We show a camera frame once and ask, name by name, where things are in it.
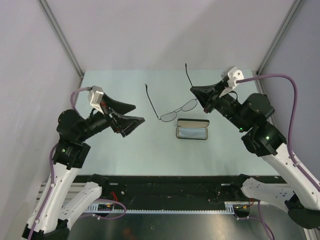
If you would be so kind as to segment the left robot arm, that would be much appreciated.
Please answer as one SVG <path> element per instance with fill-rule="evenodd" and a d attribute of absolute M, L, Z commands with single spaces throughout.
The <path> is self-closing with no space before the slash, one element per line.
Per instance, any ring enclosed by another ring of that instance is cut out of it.
<path fill-rule="evenodd" d="M 67 205 L 65 198 L 78 175 L 91 147 L 86 140 L 111 128 L 114 133 L 128 136 L 145 119 L 128 116 L 136 109 L 129 103 L 116 101 L 105 93 L 98 97 L 91 93 L 90 115 L 83 118 L 75 108 L 63 111 L 58 117 L 58 143 L 49 154 L 50 175 L 40 200 L 28 219 L 23 240 L 66 240 L 81 214 L 96 200 L 105 200 L 113 194 L 110 180 L 93 174 Z"/>

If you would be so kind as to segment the thin-framed sunglasses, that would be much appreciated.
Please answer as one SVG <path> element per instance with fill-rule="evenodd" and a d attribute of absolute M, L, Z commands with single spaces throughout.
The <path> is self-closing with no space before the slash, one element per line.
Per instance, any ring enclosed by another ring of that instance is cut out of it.
<path fill-rule="evenodd" d="M 146 96 L 148 98 L 148 101 L 152 107 L 152 110 L 156 116 L 156 118 L 159 120 L 159 121 L 162 121 L 164 123 L 169 123 L 169 122 L 172 122 L 173 120 L 175 120 L 177 118 L 177 115 L 179 112 L 189 112 L 191 110 L 193 110 L 197 105 L 198 105 L 198 101 L 193 98 L 189 101 L 187 101 L 184 105 L 182 105 L 181 107 L 178 107 L 177 109 L 171 111 L 171 112 L 168 112 L 166 114 L 163 114 L 163 115 L 158 115 L 153 103 L 152 103 L 152 100 L 150 98 L 150 95 L 149 95 L 149 91 L 148 91 L 148 85 L 145 83 L 144 84 L 145 86 L 145 93 L 146 93 Z"/>

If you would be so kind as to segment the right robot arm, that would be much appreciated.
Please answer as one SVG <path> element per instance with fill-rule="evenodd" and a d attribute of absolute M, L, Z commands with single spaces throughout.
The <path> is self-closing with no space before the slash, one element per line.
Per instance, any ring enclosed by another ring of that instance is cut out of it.
<path fill-rule="evenodd" d="M 229 93 L 223 92 L 221 82 L 209 86 L 194 86 L 190 91 L 197 98 L 205 113 L 217 110 L 235 125 L 241 133 L 246 149 L 272 166 L 285 180 L 290 189 L 282 189 L 260 182 L 253 177 L 240 174 L 231 184 L 231 196 L 242 201 L 245 197 L 261 200 L 277 207 L 299 226 L 314 229 L 320 225 L 320 191 L 313 183 L 319 184 L 302 163 L 294 162 L 288 151 L 288 142 L 268 118 L 274 113 L 268 97 L 252 93 L 243 103 Z"/>

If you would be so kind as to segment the black glasses case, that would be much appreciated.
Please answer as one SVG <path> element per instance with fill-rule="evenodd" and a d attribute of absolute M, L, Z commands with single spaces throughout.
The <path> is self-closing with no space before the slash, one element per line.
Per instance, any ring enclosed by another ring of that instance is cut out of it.
<path fill-rule="evenodd" d="M 176 137 L 184 140 L 207 140 L 209 125 L 210 121 L 207 119 L 179 118 Z"/>

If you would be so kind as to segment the light blue cleaning cloth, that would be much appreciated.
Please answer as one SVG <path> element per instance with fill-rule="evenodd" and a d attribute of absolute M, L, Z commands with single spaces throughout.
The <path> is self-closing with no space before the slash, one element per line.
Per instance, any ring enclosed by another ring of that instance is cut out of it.
<path fill-rule="evenodd" d="M 206 128 L 188 128 L 180 127 L 178 129 L 178 137 L 183 139 L 206 139 L 207 138 Z"/>

